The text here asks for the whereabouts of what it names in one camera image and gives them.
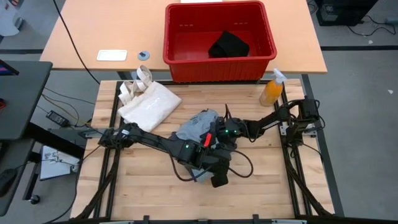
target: light wood desk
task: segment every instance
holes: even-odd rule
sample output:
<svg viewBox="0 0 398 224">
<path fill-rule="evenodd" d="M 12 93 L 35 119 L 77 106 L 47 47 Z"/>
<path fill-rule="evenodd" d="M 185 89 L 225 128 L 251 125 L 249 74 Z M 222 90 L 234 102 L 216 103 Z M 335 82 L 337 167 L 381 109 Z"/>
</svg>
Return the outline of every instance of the light wood desk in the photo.
<svg viewBox="0 0 398 224">
<path fill-rule="evenodd" d="M 326 73 L 306 0 L 261 0 L 277 48 L 277 56 L 267 71 L 285 73 Z M 165 8 L 180 0 L 67 0 L 62 15 L 76 47 L 90 70 L 131 71 L 140 65 L 168 70 L 162 58 Z M 99 62 L 99 50 L 127 50 L 123 62 Z M 140 61 L 139 52 L 150 58 Z M 68 34 L 58 19 L 45 46 L 41 61 L 53 63 L 55 70 L 83 70 Z"/>
<path fill-rule="evenodd" d="M 168 87 L 183 101 L 153 131 L 154 134 L 166 138 L 203 109 L 213 109 L 224 115 L 225 103 L 233 117 L 242 119 L 257 120 L 274 110 L 273 107 L 262 107 L 258 102 L 264 85 Z M 101 82 L 92 121 L 95 128 L 109 126 L 115 88 L 116 81 Z M 288 100 L 303 98 L 300 80 L 288 80 L 286 92 Z M 98 139 L 88 141 L 85 153 L 88 154 L 96 148 L 97 142 Z M 305 137 L 305 143 L 317 148 L 315 138 Z M 250 219 L 252 214 L 259 214 L 260 218 L 294 217 L 277 127 L 267 130 L 255 143 L 239 138 L 237 144 L 238 150 L 252 160 L 254 175 L 242 179 L 228 173 L 229 184 L 216 189 L 209 182 L 198 184 L 178 180 L 166 153 L 133 144 L 121 153 L 112 220 L 142 220 L 144 215 L 150 215 L 151 220 Z M 305 146 L 299 150 L 308 188 L 333 213 L 319 155 Z M 71 217 L 78 215 L 96 192 L 103 155 L 104 149 L 100 148 L 84 161 Z M 237 172 L 247 174 L 247 160 L 239 154 L 233 154 L 232 157 L 231 167 Z M 188 177 L 183 166 L 177 164 L 177 170 L 180 175 Z M 107 196 L 105 193 L 100 216 L 104 216 Z M 303 212 L 301 194 L 298 194 L 298 200 L 300 211 Z"/>
</svg>

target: red plastic crate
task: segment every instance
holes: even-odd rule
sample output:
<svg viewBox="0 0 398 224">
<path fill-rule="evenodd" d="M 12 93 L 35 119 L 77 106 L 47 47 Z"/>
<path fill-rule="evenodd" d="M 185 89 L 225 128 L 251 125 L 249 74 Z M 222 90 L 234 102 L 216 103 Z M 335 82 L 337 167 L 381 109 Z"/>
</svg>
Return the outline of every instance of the red plastic crate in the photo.
<svg viewBox="0 0 398 224">
<path fill-rule="evenodd" d="M 209 57 L 209 48 L 224 30 L 249 44 L 247 57 Z M 166 8 L 163 60 L 175 82 L 258 80 L 276 54 L 262 2 L 170 4 Z"/>
</svg>

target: black cloth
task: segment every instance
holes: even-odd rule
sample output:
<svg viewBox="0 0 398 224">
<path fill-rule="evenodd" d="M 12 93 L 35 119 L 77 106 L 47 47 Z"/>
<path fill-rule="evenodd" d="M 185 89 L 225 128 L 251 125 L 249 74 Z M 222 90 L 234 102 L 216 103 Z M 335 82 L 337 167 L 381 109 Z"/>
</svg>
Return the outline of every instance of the black cloth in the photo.
<svg viewBox="0 0 398 224">
<path fill-rule="evenodd" d="M 249 45 L 234 34 L 224 31 L 208 53 L 211 58 L 247 57 Z"/>
</svg>

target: computer monitor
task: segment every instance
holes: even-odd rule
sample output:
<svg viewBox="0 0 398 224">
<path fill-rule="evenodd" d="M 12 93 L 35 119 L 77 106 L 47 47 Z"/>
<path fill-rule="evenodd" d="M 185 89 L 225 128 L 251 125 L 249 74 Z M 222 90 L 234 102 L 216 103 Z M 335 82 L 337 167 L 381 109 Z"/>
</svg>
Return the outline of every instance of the computer monitor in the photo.
<svg viewBox="0 0 398 224">
<path fill-rule="evenodd" d="M 12 68 L 9 64 L 0 60 L 0 76 L 18 74 L 19 72 L 15 68 Z"/>
</svg>

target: spray bottle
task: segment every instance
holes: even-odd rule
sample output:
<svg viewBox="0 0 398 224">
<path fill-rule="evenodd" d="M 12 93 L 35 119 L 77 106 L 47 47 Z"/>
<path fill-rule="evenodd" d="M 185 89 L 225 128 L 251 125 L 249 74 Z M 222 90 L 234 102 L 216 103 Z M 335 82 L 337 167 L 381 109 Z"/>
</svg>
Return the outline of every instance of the spray bottle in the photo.
<svg viewBox="0 0 398 224">
<path fill-rule="evenodd" d="M 283 82 L 286 77 L 278 69 L 274 68 L 275 80 L 270 81 L 260 96 L 260 104 L 262 106 L 272 106 L 282 94 Z"/>
</svg>

